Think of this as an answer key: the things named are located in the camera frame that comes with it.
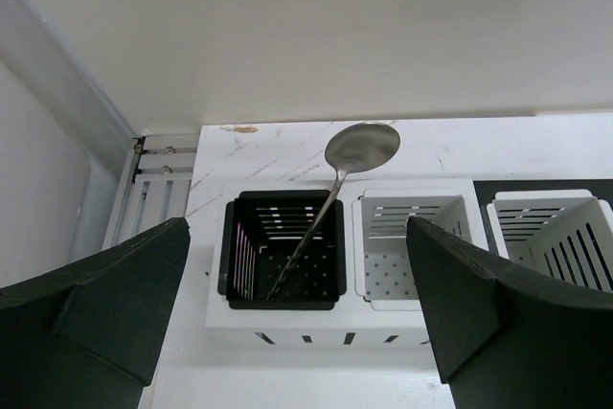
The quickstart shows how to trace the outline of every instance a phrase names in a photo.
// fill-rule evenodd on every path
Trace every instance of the spoon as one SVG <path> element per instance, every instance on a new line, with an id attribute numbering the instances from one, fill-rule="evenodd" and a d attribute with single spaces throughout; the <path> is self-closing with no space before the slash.
<path id="1" fill-rule="evenodd" d="M 354 172 L 374 170 L 387 163 L 400 147 L 400 135 L 386 124 L 366 122 L 348 126 L 329 140 L 326 161 L 336 170 L 336 179 L 322 209 L 313 219 L 294 253 L 281 271 L 279 278 L 268 292 L 266 300 L 272 300 L 281 289 L 287 276 L 294 269 L 305 248 L 312 242 L 317 228 L 326 217 L 330 206 L 343 187 L 345 178 Z"/>

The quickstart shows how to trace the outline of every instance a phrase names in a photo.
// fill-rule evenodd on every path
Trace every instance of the brown stain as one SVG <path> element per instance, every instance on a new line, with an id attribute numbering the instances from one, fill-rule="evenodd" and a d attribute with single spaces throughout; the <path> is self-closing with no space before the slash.
<path id="1" fill-rule="evenodd" d="M 256 133 L 258 132 L 258 128 L 256 126 L 223 126 L 221 129 L 224 131 L 234 131 L 235 133 L 247 134 L 247 133 Z"/>

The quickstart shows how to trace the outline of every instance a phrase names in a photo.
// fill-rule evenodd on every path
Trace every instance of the basket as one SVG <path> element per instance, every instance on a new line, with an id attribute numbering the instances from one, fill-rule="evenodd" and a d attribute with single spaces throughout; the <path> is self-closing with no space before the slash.
<path id="1" fill-rule="evenodd" d="M 613 213 L 589 191 L 497 193 L 488 205 L 500 256 L 564 282 L 613 292 Z"/>
<path id="2" fill-rule="evenodd" d="M 345 293 L 343 207 L 330 208 L 272 301 L 273 287 L 328 191 L 243 192 L 228 203 L 217 291 L 234 309 L 330 310 Z"/>
<path id="3" fill-rule="evenodd" d="M 468 198 L 473 197 L 453 188 L 364 192 L 353 204 L 358 294 L 375 309 L 420 309 L 406 248 L 407 219 L 425 217 L 484 247 L 479 208 L 474 198 L 467 206 Z"/>

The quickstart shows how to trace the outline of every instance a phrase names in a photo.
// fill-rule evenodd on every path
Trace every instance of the black basket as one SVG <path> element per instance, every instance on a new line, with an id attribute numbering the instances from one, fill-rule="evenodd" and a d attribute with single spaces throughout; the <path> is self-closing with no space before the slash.
<path id="1" fill-rule="evenodd" d="M 336 201 L 272 301 L 266 295 L 329 191 L 243 192 L 228 203 L 219 294 L 230 308 L 330 310 L 347 290 L 343 206 Z"/>

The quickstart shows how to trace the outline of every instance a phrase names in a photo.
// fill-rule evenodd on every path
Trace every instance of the white table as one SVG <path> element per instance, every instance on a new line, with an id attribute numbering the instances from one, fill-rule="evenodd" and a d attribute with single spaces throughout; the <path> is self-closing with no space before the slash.
<path id="1" fill-rule="evenodd" d="M 613 116 L 388 121 L 398 155 L 363 178 L 613 177 Z M 223 184 L 327 180 L 329 138 L 345 122 L 202 128 L 187 209 L 192 245 L 153 388 L 154 409 L 452 408 L 430 349 L 419 352 L 248 351 L 204 329 Z"/>

